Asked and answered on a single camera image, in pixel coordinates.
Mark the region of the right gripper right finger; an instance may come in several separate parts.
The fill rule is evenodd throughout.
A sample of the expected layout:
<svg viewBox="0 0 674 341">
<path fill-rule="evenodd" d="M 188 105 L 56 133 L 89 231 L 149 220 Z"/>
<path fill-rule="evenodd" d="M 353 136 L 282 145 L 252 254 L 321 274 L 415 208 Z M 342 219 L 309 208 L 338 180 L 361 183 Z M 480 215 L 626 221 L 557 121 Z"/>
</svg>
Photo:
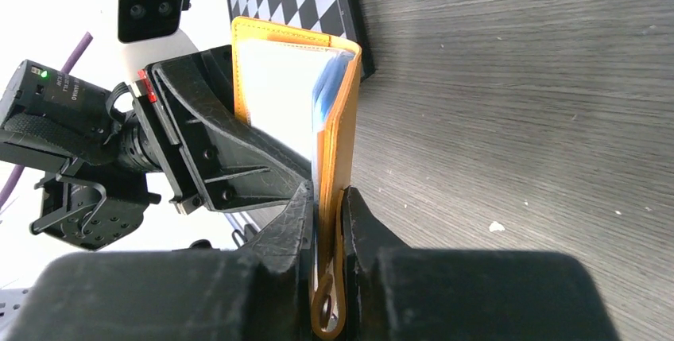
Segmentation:
<svg viewBox="0 0 674 341">
<path fill-rule="evenodd" d="M 347 291 L 347 340 L 413 340 L 416 271 L 413 249 L 348 187 L 341 207 Z"/>
</svg>

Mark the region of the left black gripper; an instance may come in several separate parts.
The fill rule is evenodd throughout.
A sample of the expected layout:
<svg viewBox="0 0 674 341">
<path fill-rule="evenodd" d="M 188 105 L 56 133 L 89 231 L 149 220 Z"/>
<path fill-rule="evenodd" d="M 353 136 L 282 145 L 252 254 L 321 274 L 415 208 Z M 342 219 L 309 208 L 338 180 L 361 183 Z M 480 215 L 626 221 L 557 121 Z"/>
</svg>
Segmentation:
<svg viewBox="0 0 674 341">
<path fill-rule="evenodd" d="M 131 84 L 134 111 L 182 215 L 283 204 L 309 162 L 234 116 L 229 45 L 153 62 Z"/>
</svg>

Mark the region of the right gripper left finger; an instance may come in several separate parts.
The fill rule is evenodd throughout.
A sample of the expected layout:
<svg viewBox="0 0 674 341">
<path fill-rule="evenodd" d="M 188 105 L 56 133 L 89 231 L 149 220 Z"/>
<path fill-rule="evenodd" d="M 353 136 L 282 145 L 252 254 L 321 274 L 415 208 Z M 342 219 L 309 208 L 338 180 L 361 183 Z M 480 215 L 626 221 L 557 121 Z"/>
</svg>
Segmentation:
<svg viewBox="0 0 674 341">
<path fill-rule="evenodd" d="M 233 340 L 311 340 L 309 272 L 312 183 L 300 183 L 282 212 L 234 252 Z"/>
</svg>

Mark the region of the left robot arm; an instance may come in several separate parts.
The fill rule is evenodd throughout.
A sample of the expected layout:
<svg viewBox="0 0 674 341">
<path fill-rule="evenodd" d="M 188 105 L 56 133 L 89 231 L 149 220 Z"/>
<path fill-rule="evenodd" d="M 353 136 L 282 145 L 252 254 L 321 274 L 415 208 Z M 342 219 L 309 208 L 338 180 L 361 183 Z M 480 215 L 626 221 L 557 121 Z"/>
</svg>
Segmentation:
<svg viewBox="0 0 674 341">
<path fill-rule="evenodd" d="M 290 200 L 310 164 L 234 116 L 231 55 L 225 45 L 158 61 L 112 91 L 23 61 L 1 100 L 1 158 L 45 173 L 30 231 L 100 250 L 160 203 L 154 172 L 184 215 Z"/>
</svg>

